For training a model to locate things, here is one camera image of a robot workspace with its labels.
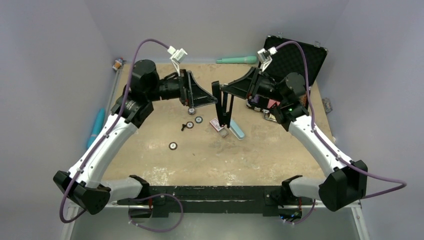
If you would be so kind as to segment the black stapler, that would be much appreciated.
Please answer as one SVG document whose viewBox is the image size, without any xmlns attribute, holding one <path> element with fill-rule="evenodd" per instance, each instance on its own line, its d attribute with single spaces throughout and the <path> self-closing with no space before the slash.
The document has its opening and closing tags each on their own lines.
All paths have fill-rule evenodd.
<svg viewBox="0 0 424 240">
<path fill-rule="evenodd" d="M 220 84 L 219 81 L 211 83 L 212 95 L 217 100 L 215 110 L 219 125 L 229 129 L 231 126 L 234 96 L 223 91 L 223 87 L 224 84 Z"/>
</svg>

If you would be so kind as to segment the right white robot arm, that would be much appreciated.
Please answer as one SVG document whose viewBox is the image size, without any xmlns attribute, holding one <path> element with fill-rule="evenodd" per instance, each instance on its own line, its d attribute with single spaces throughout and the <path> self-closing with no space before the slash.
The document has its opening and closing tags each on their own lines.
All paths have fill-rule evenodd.
<svg viewBox="0 0 424 240">
<path fill-rule="evenodd" d="M 275 101 L 270 108 L 276 121 L 294 136 L 312 155 L 324 173 L 325 179 L 311 179 L 296 175 L 281 183 L 279 201 L 294 203 L 300 197 L 321 201 L 335 212 L 365 197 L 368 167 L 362 161 L 353 161 L 339 150 L 315 124 L 312 109 L 306 109 L 301 97 L 307 96 L 308 83 L 296 72 L 276 81 L 257 67 L 251 67 L 241 78 L 230 83 L 211 84 L 219 124 L 230 126 L 232 106 L 227 99 L 249 99 L 260 96 Z"/>
</svg>

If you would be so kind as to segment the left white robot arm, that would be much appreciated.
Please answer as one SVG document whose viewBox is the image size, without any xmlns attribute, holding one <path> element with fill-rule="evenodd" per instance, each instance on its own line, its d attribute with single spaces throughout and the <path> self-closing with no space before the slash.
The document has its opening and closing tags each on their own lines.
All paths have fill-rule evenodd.
<svg viewBox="0 0 424 240">
<path fill-rule="evenodd" d="M 91 215 L 108 203 L 131 199 L 138 205 L 149 199 L 149 184 L 139 176 L 102 181 L 108 166 L 124 143 L 153 112 L 153 102 L 179 99 L 183 106 L 199 108 L 217 103 L 217 98 L 195 81 L 191 71 L 177 70 L 160 78 L 152 60 L 139 60 L 111 109 L 106 124 L 81 159 L 68 171 L 58 171 L 54 183 L 72 202 Z"/>
</svg>

